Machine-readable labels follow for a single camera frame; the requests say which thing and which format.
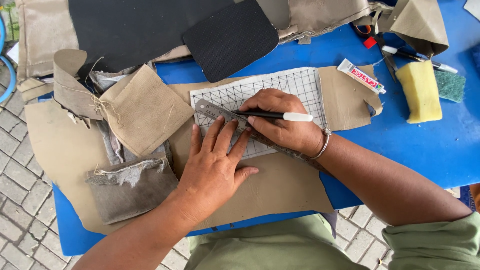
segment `bracelet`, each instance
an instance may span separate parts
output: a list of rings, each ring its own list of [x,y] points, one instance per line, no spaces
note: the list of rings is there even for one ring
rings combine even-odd
[[[327,140],[325,141],[324,147],[322,148],[320,153],[318,153],[318,155],[316,155],[315,157],[311,158],[313,160],[316,160],[325,152],[325,149],[327,148],[327,144],[328,144],[328,138],[330,137],[330,135],[332,135],[332,132],[328,128],[325,128],[323,132],[324,132],[324,135],[327,137]]]

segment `white paper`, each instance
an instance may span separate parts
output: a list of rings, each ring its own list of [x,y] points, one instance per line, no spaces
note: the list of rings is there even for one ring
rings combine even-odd
[[[463,8],[480,20],[480,0],[468,0]]]
[[[18,42],[7,52],[7,55],[18,64]]]
[[[313,122],[326,127],[324,103],[320,87],[320,77],[316,68],[303,67],[245,78],[227,85],[190,91],[190,101],[195,108],[197,101],[205,99],[226,110],[237,110],[248,98],[260,89],[276,88],[296,95],[302,101]],[[195,113],[195,122],[200,126],[202,137],[213,123],[203,114]],[[237,141],[240,133],[236,133],[230,147]],[[250,139],[242,159],[275,153],[276,150]]]

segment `hand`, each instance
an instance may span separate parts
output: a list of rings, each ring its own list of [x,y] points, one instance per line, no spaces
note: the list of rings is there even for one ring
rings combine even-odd
[[[258,91],[243,103],[239,110],[261,108],[276,112],[307,113],[300,99],[278,89],[268,88]],[[272,124],[261,117],[249,116],[248,122],[258,132],[275,143],[302,152],[309,157],[318,155],[323,147],[322,129],[314,122],[294,122],[282,119]]]
[[[188,201],[186,209],[180,211],[197,224],[225,204],[248,176],[258,172],[252,166],[235,170],[245,152],[252,129],[244,130],[227,154],[238,121],[234,119],[228,122],[220,131],[224,121],[223,116],[215,120],[202,144],[200,128],[193,125],[190,156],[174,191]]]

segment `glue tube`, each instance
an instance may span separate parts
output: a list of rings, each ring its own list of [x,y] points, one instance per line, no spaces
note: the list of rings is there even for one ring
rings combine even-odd
[[[368,89],[372,90],[376,94],[385,94],[384,86],[374,79],[370,78],[367,74],[361,71],[358,67],[348,61],[346,58],[342,63],[336,68],[337,70],[347,74],[348,76],[354,78],[356,81],[360,82]]]

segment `red object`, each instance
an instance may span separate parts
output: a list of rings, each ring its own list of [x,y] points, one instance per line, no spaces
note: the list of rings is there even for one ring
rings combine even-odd
[[[377,44],[377,41],[375,41],[373,37],[369,37],[367,40],[363,42],[363,44],[365,45],[365,47],[367,47],[367,49],[370,49],[375,44]]]

